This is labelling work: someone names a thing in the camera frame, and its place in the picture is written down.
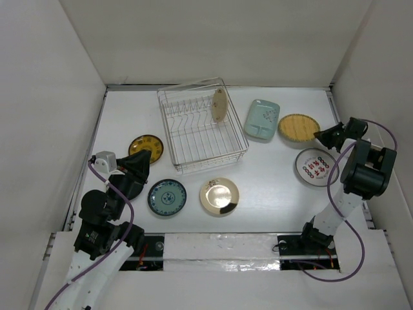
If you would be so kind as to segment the beige oval plate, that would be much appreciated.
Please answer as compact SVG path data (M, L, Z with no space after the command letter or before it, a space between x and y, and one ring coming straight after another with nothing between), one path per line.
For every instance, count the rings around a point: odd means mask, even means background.
M228 98L224 88L219 87L214 92L211 104L212 119L215 122L224 120L228 109Z

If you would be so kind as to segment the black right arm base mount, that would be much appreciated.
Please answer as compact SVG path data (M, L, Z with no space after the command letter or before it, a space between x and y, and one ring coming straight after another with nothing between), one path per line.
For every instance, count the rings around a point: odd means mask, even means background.
M287 270L339 270L336 249L318 243L304 243L300 235L282 234L272 251L279 255L280 269Z

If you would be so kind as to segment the white plate red characters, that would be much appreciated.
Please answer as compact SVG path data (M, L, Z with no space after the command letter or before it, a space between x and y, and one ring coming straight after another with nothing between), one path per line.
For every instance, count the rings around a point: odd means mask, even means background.
M319 148L302 150L295 158L294 166L301 180L314 187L326 187L336 159Z

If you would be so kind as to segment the yellow woven pattern plate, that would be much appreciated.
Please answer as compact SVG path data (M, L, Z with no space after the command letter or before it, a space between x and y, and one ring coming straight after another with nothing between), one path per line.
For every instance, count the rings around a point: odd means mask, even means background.
M321 127L312 117L305 114L289 114L279 120L278 131L289 141L308 142L315 138Z

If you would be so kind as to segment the blue floral round plate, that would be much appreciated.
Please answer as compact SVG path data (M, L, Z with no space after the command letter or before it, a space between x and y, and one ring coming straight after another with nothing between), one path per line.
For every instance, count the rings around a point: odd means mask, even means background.
M148 192L150 210L158 216L174 216L186 204L186 189L177 180L163 179L155 183Z

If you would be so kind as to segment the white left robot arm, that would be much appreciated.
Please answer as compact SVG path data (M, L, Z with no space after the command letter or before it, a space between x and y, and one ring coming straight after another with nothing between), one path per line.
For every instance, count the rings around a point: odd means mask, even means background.
M142 252L145 231L133 223L132 200L147 183L151 155L140 150L118 159L102 151L89 159L90 172L106 189L90 190L81 199L74 254L52 309L98 309L126 259Z

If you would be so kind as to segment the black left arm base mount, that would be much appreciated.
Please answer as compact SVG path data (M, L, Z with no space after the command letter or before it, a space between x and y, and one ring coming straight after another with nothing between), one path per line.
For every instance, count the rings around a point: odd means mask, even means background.
M162 271L165 236L150 234L145 236L144 244L134 252L120 267L120 271Z

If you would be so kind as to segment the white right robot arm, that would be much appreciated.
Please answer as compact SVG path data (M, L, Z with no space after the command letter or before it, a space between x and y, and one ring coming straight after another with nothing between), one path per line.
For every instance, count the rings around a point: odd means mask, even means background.
M363 201L381 196L387 189L397 156L398 144L393 148L378 147L363 139L368 125L375 124L385 131L383 125L367 119L350 118L347 124L339 124L314 133L314 137L328 149L339 152L331 173L338 163L347 158L339 175L340 188L335 196L330 190L332 175L327 179L327 196L330 203L309 222L298 238L298 246L306 254L320 247L328 247L337 229L347 222L351 212Z

